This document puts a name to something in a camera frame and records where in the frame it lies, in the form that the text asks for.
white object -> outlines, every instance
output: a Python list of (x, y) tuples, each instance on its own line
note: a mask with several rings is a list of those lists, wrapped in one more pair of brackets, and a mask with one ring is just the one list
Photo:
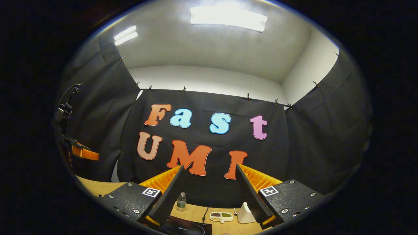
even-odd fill
[(190, 24), (236, 26), (263, 32), (267, 16), (231, 6), (200, 6), (190, 8)]
[(115, 41), (117, 41), (117, 40), (119, 40), (119, 39), (121, 39), (121, 38), (123, 38), (123, 37), (127, 36), (128, 34), (131, 34), (131, 33), (135, 32), (135, 30), (136, 30), (136, 26), (131, 26), (131, 27), (129, 27), (129, 28), (127, 28), (127, 29), (125, 29), (124, 31), (122, 31), (122, 32), (118, 33), (118, 34), (114, 37), (114, 38), (115, 38)]
[(238, 211), (238, 222), (240, 222), (241, 224), (255, 222), (254, 216), (248, 208), (247, 202), (244, 202), (241, 206), (240, 211)]
[(126, 41), (129, 41), (129, 40), (131, 40), (133, 38), (136, 38), (136, 37), (138, 37), (138, 34), (136, 32), (131, 33), (131, 34), (128, 34), (125, 37), (122, 37), (121, 39), (116, 40), (115, 41), (115, 45), (118, 46), (118, 45), (120, 45), (120, 44), (122, 44), (122, 43), (124, 43)]

small tray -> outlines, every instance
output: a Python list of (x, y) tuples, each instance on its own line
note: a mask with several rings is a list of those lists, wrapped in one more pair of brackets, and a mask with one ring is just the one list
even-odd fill
[(231, 213), (228, 212), (212, 212), (210, 213), (210, 220), (224, 223), (233, 221), (234, 217)]

table surface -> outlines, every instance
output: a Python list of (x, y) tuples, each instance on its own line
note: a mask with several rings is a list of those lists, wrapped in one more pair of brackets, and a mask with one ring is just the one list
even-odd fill
[[(111, 191), (117, 189), (118, 187), (125, 184), (122, 183), (108, 183), (108, 182), (99, 182), (99, 181), (92, 181), (88, 179), (84, 179), (78, 177), (79, 181), (84, 185), (93, 194), (94, 196), (98, 197), (100, 195), (105, 195), (110, 193)], [(186, 208), (184, 211), (178, 211), (175, 208), (175, 203), (173, 205), (173, 209), (171, 211), (171, 216), (178, 217), (184, 220), (194, 221), (194, 222), (202, 222), (202, 217), (208, 209), (206, 213), (206, 220), (205, 223), (212, 224), (212, 235), (221, 235), (223, 233), (229, 233), (230, 235), (249, 235), (249, 234), (257, 234), (259, 232), (265, 231), (262, 230), (260, 225), (256, 222), (241, 224), (238, 222), (238, 218), (233, 216), (233, 221), (224, 222), (221, 224), (220, 222), (210, 220), (210, 213), (211, 212), (228, 212), (234, 214), (233, 208), (212, 208), (212, 207), (201, 207), (192, 204), (186, 204)]]

plastic bottle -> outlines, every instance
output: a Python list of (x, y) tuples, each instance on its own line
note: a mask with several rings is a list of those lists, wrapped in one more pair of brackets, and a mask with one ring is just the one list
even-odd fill
[(180, 193), (180, 196), (177, 198), (177, 210), (184, 211), (186, 207), (186, 193)]

ceiling light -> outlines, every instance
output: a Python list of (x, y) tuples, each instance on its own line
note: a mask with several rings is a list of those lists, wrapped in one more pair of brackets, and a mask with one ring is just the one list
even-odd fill
[(190, 24), (236, 26), (263, 32), (267, 16), (232, 6), (201, 6), (190, 8)]
[(118, 33), (118, 34), (115, 36), (115, 40), (118, 40), (118, 39), (120, 39), (120, 38), (121, 38), (121, 37), (123, 37), (123, 36), (126, 36), (126, 35), (128, 35), (128, 34), (130, 34), (130, 33), (135, 32), (135, 29), (136, 29), (136, 26), (131, 26), (131, 27), (129, 27), (129, 28), (127, 28), (127, 29), (125, 29), (124, 31), (122, 31), (122, 32)]
[(124, 37), (122, 37), (121, 39), (119, 39), (119, 40), (116, 40), (115, 41), (115, 45), (120, 45), (120, 44), (122, 44), (122, 43), (124, 43), (124, 42), (126, 42), (126, 41), (128, 41), (128, 40), (131, 40), (131, 39), (133, 39), (133, 38), (136, 38), (136, 37), (138, 37), (138, 34), (136, 33), (136, 32), (134, 32), (134, 33), (131, 33), (131, 34), (128, 34), (128, 35), (126, 35), (126, 36), (124, 36)]

